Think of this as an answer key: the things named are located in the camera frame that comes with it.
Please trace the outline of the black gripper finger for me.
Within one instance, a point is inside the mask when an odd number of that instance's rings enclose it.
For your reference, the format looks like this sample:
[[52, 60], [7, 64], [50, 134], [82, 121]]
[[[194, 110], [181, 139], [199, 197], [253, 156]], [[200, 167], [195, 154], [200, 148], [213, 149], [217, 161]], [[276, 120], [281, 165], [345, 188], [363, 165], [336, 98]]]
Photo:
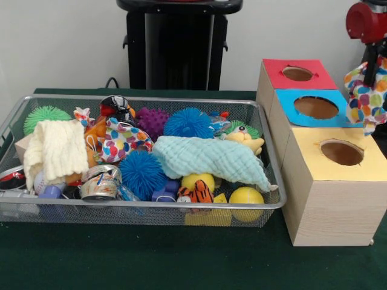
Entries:
[[366, 73], [364, 77], [364, 84], [366, 86], [372, 86], [374, 83], [374, 69], [376, 65], [376, 46], [374, 44], [366, 45]]
[[376, 48], [377, 58], [376, 58], [376, 64], [374, 68], [375, 72], [377, 72], [382, 65], [382, 58], [383, 58], [382, 52], [383, 52], [383, 45], [378, 45]]

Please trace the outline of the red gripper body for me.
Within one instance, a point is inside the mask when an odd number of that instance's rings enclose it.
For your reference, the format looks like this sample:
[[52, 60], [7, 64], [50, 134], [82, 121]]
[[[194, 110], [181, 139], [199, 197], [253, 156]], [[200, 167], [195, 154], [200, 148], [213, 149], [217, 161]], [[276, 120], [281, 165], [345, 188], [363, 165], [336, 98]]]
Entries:
[[346, 14], [346, 31], [351, 39], [379, 42], [386, 38], [386, 2], [357, 2]]

